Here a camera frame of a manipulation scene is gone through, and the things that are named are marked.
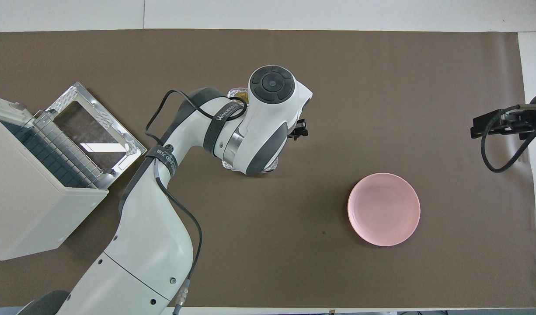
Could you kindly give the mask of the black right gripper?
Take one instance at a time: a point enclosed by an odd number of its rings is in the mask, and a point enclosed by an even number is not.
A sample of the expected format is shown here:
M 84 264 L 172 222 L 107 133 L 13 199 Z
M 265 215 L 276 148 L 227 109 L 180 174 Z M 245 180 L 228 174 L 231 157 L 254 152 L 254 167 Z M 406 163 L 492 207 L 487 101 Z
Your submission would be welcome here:
M 470 137 L 476 139 L 484 134 L 518 134 L 521 141 L 534 139 L 536 137 L 536 104 L 522 105 L 518 110 L 511 111 L 508 114 L 509 123 L 505 119 L 508 111 L 510 110 L 497 109 L 474 118 L 470 128 Z

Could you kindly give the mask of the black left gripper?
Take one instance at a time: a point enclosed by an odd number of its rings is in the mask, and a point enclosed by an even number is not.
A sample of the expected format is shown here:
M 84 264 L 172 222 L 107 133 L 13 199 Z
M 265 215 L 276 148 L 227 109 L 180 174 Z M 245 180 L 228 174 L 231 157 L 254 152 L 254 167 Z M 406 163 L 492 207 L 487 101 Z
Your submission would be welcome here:
M 307 137 L 309 135 L 306 119 L 300 119 L 296 122 L 293 130 L 288 134 L 288 138 L 296 141 L 298 138 Z

